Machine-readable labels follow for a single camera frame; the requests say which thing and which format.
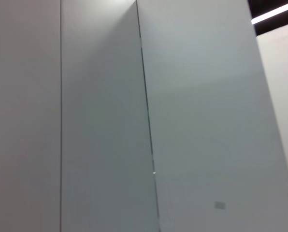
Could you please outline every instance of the fluorescent light strip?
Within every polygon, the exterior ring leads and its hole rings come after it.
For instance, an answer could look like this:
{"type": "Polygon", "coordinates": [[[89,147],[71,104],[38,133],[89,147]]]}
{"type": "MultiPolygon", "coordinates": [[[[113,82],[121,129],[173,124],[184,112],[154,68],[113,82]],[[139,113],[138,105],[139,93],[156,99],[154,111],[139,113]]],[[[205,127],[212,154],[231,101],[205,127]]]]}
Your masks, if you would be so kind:
{"type": "Polygon", "coordinates": [[[273,16],[278,15],[280,13],[283,13],[283,12],[285,12],[287,10],[288,10],[288,4],[286,4],[284,6],[281,6],[281,7],[277,8],[277,9],[275,9],[275,10],[272,10],[272,11],[270,11],[268,13],[265,13],[263,15],[260,15],[259,17],[254,18],[253,20],[251,20],[251,23],[252,24],[256,24],[256,23],[261,22],[261,21],[263,21],[263,20],[265,20],[267,18],[270,18],[270,17],[273,17],[273,16]]]}

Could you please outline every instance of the vertical gap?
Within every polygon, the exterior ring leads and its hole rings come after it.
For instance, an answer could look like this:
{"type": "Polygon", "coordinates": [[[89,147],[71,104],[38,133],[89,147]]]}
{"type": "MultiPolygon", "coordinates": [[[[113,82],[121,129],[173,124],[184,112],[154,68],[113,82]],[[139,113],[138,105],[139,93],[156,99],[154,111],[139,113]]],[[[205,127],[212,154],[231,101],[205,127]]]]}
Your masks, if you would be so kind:
{"type": "Polygon", "coordinates": [[[140,27],[140,18],[139,18],[139,8],[138,8],[138,1],[136,0],[136,11],[138,16],[138,25],[139,25],[139,34],[140,34],[140,40],[141,40],[141,56],[142,56],[142,67],[143,67],[143,74],[144,74],[144,85],[145,85],[145,97],[146,97],[146,107],[147,107],[147,115],[148,115],[148,126],[149,126],[149,138],[150,138],[150,149],[152,155],[153,152],[153,141],[152,141],[152,131],[150,127],[150,117],[149,117],[149,108],[148,108],[148,98],[147,98],[147,88],[146,88],[146,76],[145,76],[145,68],[144,68],[144,58],[143,58],[143,48],[142,48],[142,36],[141,36],[141,27],[140,27]]]}
{"type": "MultiPolygon", "coordinates": [[[[152,132],[151,132],[151,125],[150,125],[150,117],[149,117],[149,107],[148,107],[148,97],[147,97],[147,87],[146,87],[146,75],[145,75],[145,66],[144,66],[144,57],[143,57],[143,48],[142,48],[142,35],[141,35],[138,0],[136,0],[135,2],[136,2],[136,10],[137,10],[137,16],[138,16],[139,35],[140,35],[140,40],[141,40],[141,56],[142,56],[142,67],[143,67],[143,75],[144,75],[144,86],[145,86],[145,97],[146,97],[147,116],[148,116],[150,147],[151,147],[151,154],[152,154],[152,165],[153,165],[153,172],[155,173],[156,170],[155,170],[155,162],[154,162],[152,132]]],[[[159,227],[158,231],[161,232],[156,175],[154,175],[154,186],[155,186],[156,208],[157,208],[157,218],[158,218],[158,227],[159,227]]]]}
{"type": "Polygon", "coordinates": [[[60,202],[59,231],[62,232],[62,0],[60,0],[60,202]]]}

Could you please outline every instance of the white panel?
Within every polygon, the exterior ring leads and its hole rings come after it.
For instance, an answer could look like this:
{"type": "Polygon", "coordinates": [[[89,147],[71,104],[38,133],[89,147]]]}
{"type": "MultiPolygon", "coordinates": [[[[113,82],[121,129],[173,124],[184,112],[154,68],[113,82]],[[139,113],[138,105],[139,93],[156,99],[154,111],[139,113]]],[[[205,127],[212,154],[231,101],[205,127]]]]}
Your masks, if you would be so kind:
{"type": "Polygon", "coordinates": [[[58,232],[60,2],[0,0],[0,232],[58,232]]]}
{"type": "Polygon", "coordinates": [[[64,0],[63,232],[158,231],[136,4],[64,0]]]}
{"type": "Polygon", "coordinates": [[[139,0],[139,15],[161,231],[288,232],[288,169],[247,1],[139,0]]]}
{"type": "Polygon", "coordinates": [[[257,39],[288,160],[288,25],[257,39]]]}

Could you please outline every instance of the ceiling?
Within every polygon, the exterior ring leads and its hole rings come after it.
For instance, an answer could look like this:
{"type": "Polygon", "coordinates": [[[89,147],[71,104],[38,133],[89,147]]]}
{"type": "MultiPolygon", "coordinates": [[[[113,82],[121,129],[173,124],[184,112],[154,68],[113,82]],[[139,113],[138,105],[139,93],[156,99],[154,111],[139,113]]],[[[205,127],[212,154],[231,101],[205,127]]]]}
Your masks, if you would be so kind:
{"type": "MultiPolygon", "coordinates": [[[[288,0],[248,0],[251,15],[253,18],[274,10],[288,3],[288,0]]],[[[288,24],[288,11],[256,23],[255,30],[257,35],[261,35],[276,28],[288,24]]]]}

